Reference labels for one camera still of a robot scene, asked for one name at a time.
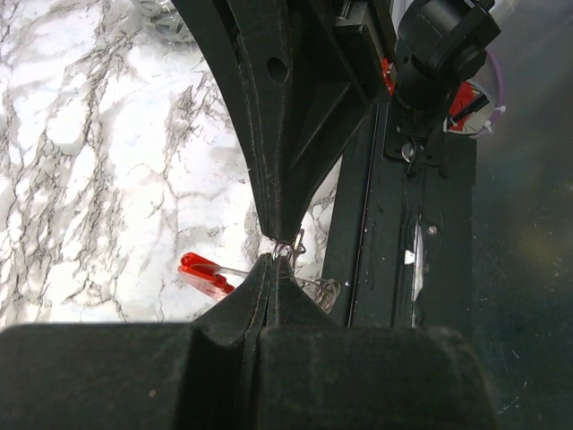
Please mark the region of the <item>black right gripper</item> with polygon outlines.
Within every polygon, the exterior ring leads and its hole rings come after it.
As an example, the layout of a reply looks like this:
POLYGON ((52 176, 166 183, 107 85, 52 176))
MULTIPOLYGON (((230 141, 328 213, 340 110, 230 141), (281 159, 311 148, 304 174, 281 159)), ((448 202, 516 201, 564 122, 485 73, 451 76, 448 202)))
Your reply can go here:
POLYGON ((398 25, 385 1, 336 1, 338 43, 368 97, 436 110, 483 67, 500 34, 493 1, 414 1, 398 25))

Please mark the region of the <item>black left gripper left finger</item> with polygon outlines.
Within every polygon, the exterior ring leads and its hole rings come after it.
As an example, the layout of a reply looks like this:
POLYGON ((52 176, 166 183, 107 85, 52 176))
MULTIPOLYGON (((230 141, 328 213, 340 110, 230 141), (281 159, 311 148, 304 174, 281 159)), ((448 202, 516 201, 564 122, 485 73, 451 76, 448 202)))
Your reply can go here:
POLYGON ((247 428, 271 277, 264 254, 235 292, 192 322, 4 329, 2 428, 247 428))

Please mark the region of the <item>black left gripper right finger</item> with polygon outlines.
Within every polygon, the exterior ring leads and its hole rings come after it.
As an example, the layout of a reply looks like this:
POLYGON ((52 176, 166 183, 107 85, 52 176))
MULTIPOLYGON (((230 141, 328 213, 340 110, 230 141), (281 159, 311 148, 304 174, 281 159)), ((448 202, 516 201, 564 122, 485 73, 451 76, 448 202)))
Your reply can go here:
POLYGON ((493 429, 481 364, 457 332, 337 326, 272 263, 258 338, 260 429, 493 429))

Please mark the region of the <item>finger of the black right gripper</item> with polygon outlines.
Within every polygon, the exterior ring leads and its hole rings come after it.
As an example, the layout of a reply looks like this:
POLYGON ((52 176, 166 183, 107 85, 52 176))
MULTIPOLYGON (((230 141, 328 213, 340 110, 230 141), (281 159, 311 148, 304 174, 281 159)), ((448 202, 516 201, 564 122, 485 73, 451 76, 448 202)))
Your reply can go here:
POLYGON ((238 24, 227 1, 174 2, 196 40, 218 84, 249 169, 252 194, 266 237, 277 237, 271 223, 270 203, 263 184, 268 171, 263 166, 261 121, 255 108, 252 82, 248 77, 238 24))
POLYGON ((268 236, 292 240, 312 196, 381 97, 381 4, 290 1, 292 64, 268 236))

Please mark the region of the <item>red handled metal key holder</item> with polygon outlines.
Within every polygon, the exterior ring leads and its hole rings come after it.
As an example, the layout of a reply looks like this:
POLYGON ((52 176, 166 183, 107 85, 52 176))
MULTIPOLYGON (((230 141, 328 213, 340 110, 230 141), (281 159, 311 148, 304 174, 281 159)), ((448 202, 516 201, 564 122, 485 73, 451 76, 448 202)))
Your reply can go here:
MULTIPOLYGON (((248 276, 247 271, 220 266, 194 253, 183 255, 177 271, 185 283, 217 302, 234 292, 248 276)), ((339 281, 296 278, 295 282, 325 314, 330 313, 341 290, 339 281)))

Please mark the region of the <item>key with black tag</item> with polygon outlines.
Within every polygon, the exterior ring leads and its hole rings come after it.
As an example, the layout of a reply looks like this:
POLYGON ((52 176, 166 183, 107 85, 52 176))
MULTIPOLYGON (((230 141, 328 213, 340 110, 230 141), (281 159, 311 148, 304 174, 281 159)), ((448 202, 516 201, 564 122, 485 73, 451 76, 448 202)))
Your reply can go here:
POLYGON ((272 253, 273 258, 286 257, 292 266, 296 266, 296 261, 299 256, 306 253, 304 233, 305 230, 300 228, 293 243, 277 241, 272 253))

